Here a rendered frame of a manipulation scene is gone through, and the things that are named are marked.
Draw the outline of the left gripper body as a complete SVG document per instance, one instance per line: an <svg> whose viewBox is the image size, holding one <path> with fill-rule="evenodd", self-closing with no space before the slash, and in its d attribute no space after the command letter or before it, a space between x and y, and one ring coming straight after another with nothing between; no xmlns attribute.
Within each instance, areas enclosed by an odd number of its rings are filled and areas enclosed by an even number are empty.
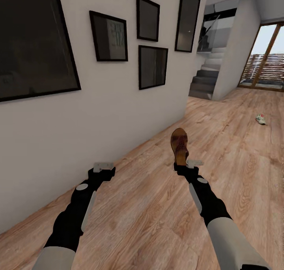
<svg viewBox="0 0 284 270"><path fill-rule="evenodd" d="M110 181L111 180L111 170L102 170L100 172L93 172L93 169L88 171L88 179L95 177L99 180L100 185L103 181Z"/></svg>

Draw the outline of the sandal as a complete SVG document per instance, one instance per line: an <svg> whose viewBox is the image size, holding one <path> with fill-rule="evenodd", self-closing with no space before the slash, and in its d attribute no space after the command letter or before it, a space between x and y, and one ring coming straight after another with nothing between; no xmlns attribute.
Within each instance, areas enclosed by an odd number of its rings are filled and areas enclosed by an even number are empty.
<svg viewBox="0 0 284 270"><path fill-rule="evenodd" d="M174 161L177 165L187 165L186 159L189 156L187 142L188 136L183 128L177 128L172 133L170 143L175 156Z"/></svg>

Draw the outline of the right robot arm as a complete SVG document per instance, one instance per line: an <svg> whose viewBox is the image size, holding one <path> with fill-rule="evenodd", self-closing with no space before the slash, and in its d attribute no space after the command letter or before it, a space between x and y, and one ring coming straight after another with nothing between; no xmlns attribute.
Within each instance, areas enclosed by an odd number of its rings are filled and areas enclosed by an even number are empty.
<svg viewBox="0 0 284 270"><path fill-rule="evenodd" d="M209 231L221 270L273 270L269 263L246 239L226 211L223 200L218 199L208 181L198 175L204 161L188 159L187 165L177 165L174 170L189 182L189 190Z"/></svg>

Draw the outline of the gym shoe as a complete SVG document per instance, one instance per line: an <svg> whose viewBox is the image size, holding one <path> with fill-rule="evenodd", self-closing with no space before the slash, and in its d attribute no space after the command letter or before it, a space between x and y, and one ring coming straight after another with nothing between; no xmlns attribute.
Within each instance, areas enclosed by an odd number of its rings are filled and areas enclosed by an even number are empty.
<svg viewBox="0 0 284 270"><path fill-rule="evenodd" d="M258 123L265 125L266 122L264 120L264 115L259 114L256 118L256 120L258 121Z"/></svg>

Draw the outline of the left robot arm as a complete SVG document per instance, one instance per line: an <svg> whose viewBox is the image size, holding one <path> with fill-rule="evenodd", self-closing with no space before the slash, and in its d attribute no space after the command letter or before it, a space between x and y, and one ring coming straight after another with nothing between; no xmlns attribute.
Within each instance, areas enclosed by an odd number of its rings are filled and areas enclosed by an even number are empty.
<svg viewBox="0 0 284 270"><path fill-rule="evenodd" d="M102 170L102 168L112 168ZM88 179L76 186L71 203L60 213L54 223L53 233L31 270L71 270L79 238L87 226L96 191L103 181L114 176L112 162L95 162L88 171Z"/></svg>

